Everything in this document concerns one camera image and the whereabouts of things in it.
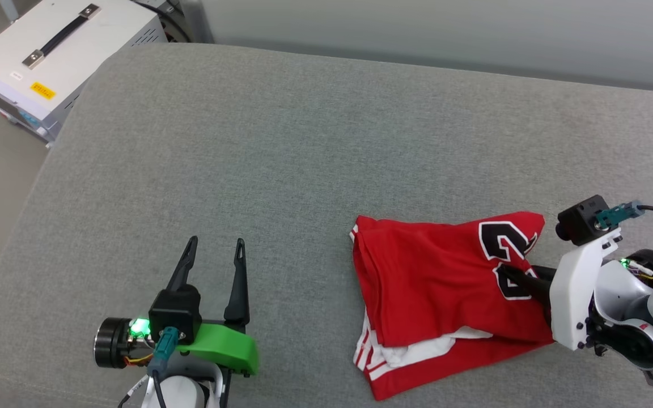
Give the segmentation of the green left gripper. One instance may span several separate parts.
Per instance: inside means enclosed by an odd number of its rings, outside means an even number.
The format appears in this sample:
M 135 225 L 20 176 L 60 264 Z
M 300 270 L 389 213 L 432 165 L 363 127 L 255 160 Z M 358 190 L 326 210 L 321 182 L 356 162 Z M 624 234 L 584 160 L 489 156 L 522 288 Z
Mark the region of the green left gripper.
M 177 291 L 187 284 L 194 266 L 198 237 L 192 236 L 176 265 L 166 290 Z M 224 324 L 202 323 L 193 343 L 181 345 L 189 356 L 213 362 L 242 375 L 255 376 L 260 358 L 254 338 L 233 329 L 244 329 L 251 322 L 251 306 L 247 284 L 245 242 L 238 238 L 234 254 L 234 279 L 229 302 L 224 310 Z

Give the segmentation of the grey metal partition post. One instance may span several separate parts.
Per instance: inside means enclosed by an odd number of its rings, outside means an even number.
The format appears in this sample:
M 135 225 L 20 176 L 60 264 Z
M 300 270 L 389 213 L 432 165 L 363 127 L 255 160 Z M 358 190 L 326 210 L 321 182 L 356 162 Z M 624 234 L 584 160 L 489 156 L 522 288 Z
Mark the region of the grey metal partition post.
M 179 0 L 194 43 L 215 44 L 205 11 L 205 0 Z

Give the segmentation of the red basketball jersey white trim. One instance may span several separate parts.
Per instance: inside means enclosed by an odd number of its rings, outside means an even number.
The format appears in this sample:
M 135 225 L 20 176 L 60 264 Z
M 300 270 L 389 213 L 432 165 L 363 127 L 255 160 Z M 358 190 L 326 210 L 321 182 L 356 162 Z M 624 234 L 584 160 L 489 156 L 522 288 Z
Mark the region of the red basketball jersey white trim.
M 376 400 L 552 343 L 542 304 L 503 273 L 536 277 L 528 253 L 544 225 L 529 211 L 463 224 L 356 218 L 365 315 L 353 363 Z

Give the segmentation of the white metal equipment box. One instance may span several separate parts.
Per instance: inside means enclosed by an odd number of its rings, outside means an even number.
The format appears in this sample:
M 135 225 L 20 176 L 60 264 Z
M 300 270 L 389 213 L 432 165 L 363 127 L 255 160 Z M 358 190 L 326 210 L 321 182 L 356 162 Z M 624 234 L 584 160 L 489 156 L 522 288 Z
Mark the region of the white metal equipment box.
M 22 61 L 90 3 L 101 10 L 30 70 Z M 0 114 L 46 143 L 89 78 L 122 48 L 166 43 L 160 16 L 133 0 L 41 0 L 0 33 Z

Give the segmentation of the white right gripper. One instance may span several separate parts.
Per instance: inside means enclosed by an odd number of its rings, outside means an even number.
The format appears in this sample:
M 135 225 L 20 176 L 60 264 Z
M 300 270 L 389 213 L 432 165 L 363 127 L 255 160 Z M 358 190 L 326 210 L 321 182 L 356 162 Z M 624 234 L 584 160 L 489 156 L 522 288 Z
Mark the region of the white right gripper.
M 570 351 L 586 342 L 590 304 L 604 259 L 617 250 L 622 240 L 620 228 L 566 253 L 555 268 L 533 265 L 533 276 L 512 266 L 502 265 L 499 272 L 508 281 L 528 292 L 542 306 L 553 339 Z

